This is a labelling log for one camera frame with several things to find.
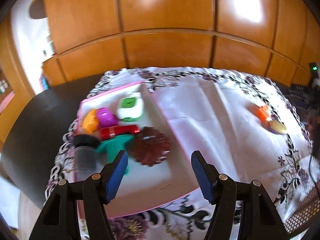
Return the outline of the red plastic tool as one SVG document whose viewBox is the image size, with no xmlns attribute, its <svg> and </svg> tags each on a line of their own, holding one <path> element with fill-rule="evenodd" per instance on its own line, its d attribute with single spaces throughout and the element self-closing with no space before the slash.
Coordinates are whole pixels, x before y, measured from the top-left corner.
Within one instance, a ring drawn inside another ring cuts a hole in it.
<svg viewBox="0 0 320 240">
<path fill-rule="evenodd" d="M 111 126 L 99 129 L 100 137 L 102 140 L 112 139 L 118 135 L 131 134 L 135 135 L 140 132 L 137 125 L 120 125 Z"/>
</svg>

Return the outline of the pink cardboard box tray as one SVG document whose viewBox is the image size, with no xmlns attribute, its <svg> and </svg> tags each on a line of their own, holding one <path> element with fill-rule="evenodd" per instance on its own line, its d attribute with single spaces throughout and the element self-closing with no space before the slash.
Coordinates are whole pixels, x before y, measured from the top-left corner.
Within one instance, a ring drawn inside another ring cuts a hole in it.
<svg viewBox="0 0 320 240">
<path fill-rule="evenodd" d="M 129 155 L 128 173 L 123 177 L 115 199 L 105 206 L 109 218 L 128 216 L 163 206 L 199 187 L 189 155 L 181 148 L 144 83 L 131 83 L 83 100 L 77 112 L 77 126 L 81 126 L 83 118 L 90 110 L 106 107 L 114 113 L 121 99 L 133 95 L 141 95 L 144 101 L 142 117 L 135 125 L 139 128 L 153 127 L 164 134 L 169 139 L 170 152 L 165 161 L 152 167 L 137 162 L 133 155 Z"/>
</svg>

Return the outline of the wooden wall cabinet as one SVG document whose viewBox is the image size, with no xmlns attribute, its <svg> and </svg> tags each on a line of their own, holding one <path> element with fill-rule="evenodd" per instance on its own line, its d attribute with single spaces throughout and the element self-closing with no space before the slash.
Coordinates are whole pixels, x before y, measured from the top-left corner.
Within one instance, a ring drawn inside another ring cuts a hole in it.
<svg viewBox="0 0 320 240">
<path fill-rule="evenodd" d="M 51 85 L 121 68 L 234 69 L 305 85 L 319 23 L 303 0 L 44 0 Z"/>
</svg>

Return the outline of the yellow plastic mould piece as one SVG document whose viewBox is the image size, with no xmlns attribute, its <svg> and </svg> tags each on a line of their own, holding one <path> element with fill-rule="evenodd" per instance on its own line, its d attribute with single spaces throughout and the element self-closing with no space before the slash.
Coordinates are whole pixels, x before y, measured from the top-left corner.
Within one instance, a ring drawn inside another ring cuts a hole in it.
<svg viewBox="0 0 320 240">
<path fill-rule="evenodd" d="M 92 134 L 99 127 L 99 120 L 97 118 L 97 110 L 92 109 L 88 114 L 83 118 L 81 123 L 81 128 L 87 133 Z"/>
</svg>

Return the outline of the dark brown flower cutter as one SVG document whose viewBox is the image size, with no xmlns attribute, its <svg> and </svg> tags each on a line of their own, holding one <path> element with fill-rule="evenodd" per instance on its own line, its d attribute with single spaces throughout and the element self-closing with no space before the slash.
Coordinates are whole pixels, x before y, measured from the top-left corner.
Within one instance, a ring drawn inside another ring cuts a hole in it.
<svg viewBox="0 0 320 240">
<path fill-rule="evenodd" d="M 153 127 L 145 126 L 128 144 L 127 151 L 137 162 L 152 167 L 167 159 L 170 148 L 168 137 Z"/>
</svg>

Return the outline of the wicker chair seat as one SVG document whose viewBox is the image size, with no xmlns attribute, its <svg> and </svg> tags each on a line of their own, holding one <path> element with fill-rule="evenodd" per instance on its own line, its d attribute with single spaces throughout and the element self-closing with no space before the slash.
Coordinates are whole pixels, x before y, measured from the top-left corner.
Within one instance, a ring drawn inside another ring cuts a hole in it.
<svg viewBox="0 0 320 240">
<path fill-rule="evenodd" d="M 284 222 L 290 238 L 308 229 L 319 214 L 319 198 L 316 189 L 312 189 L 303 199 L 299 208 Z"/>
</svg>

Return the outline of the yellow textured roller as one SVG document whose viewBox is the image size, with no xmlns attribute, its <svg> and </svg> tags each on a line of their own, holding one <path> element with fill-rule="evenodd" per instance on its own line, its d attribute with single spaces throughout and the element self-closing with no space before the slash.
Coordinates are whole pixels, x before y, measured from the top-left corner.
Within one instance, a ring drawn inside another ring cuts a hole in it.
<svg viewBox="0 0 320 240">
<path fill-rule="evenodd" d="M 276 134 L 286 134 L 287 127 L 278 120 L 268 121 L 268 129 Z"/>
</svg>

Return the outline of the orange plastic cutter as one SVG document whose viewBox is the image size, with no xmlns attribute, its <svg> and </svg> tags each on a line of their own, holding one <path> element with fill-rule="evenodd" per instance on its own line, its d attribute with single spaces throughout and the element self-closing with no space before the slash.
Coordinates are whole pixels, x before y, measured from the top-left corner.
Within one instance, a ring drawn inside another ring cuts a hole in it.
<svg viewBox="0 0 320 240">
<path fill-rule="evenodd" d="M 258 108 L 256 116 L 260 121 L 268 121 L 270 119 L 268 105 L 264 105 Z"/>
</svg>

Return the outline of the white floral embroidered tablecloth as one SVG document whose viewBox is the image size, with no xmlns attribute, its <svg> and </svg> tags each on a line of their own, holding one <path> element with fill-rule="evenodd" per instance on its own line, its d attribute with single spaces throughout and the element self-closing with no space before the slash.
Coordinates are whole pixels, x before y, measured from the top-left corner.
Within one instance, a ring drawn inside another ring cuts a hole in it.
<svg viewBox="0 0 320 240">
<path fill-rule="evenodd" d="M 319 178 L 309 134 L 295 107 L 270 79 L 210 68 L 122 69 L 106 72 L 88 97 L 143 82 L 186 154 L 199 150 L 219 171 L 243 182 L 259 179 L 285 222 Z M 286 134 L 268 129 L 256 116 L 268 105 L 270 120 Z"/>
</svg>

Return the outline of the magenta plastic mould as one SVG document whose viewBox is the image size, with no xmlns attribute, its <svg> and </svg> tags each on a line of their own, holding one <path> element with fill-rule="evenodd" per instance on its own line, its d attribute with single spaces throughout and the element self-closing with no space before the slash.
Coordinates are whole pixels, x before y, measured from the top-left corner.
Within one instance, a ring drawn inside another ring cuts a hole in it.
<svg viewBox="0 0 320 240">
<path fill-rule="evenodd" d="M 101 107 L 97 110 L 96 116 L 99 122 L 99 128 L 107 128 L 117 126 L 117 117 L 106 107 Z"/>
</svg>

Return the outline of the clear jar black lid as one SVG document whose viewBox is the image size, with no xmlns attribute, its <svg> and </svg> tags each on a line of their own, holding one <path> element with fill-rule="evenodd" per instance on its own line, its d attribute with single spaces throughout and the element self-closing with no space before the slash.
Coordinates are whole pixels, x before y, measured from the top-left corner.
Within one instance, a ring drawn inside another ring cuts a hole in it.
<svg viewBox="0 0 320 240">
<path fill-rule="evenodd" d="M 97 169 L 96 149 L 100 141 L 91 135 L 79 134 L 74 137 L 75 179 L 82 181 L 94 174 Z"/>
</svg>

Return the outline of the wooden shelf door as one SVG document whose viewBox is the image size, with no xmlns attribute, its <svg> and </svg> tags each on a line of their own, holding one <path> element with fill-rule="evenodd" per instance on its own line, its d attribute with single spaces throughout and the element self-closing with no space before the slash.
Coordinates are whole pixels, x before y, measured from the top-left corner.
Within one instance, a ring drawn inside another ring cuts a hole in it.
<svg viewBox="0 0 320 240">
<path fill-rule="evenodd" d="M 1 142 L 5 142 L 18 116 L 35 96 L 17 53 L 12 34 L 11 14 L 7 14 L 1 23 L 1 69 L 14 93 L 1 113 Z"/>
</svg>

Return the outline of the green white plastic toy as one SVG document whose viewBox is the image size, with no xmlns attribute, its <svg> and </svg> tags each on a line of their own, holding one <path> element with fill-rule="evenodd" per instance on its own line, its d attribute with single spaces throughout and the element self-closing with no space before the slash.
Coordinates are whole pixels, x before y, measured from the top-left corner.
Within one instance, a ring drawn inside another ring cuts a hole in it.
<svg viewBox="0 0 320 240">
<path fill-rule="evenodd" d="M 117 107 L 116 116 L 120 121 L 133 122 L 141 118 L 144 112 L 144 100 L 140 92 L 134 92 L 122 98 Z"/>
</svg>

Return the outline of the teal plastic stamp cutter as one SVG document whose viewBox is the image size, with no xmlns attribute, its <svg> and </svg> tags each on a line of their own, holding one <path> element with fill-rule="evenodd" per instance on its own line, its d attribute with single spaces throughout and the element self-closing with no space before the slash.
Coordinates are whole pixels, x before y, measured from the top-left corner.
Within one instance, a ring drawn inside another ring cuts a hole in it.
<svg viewBox="0 0 320 240">
<path fill-rule="evenodd" d="M 123 134 L 112 139 L 102 141 L 95 150 L 97 155 L 97 171 L 101 171 L 105 164 L 114 161 L 119 151 L 127 151 L 126 148 L 133 138 L 133 135 Z"/>
</svg>

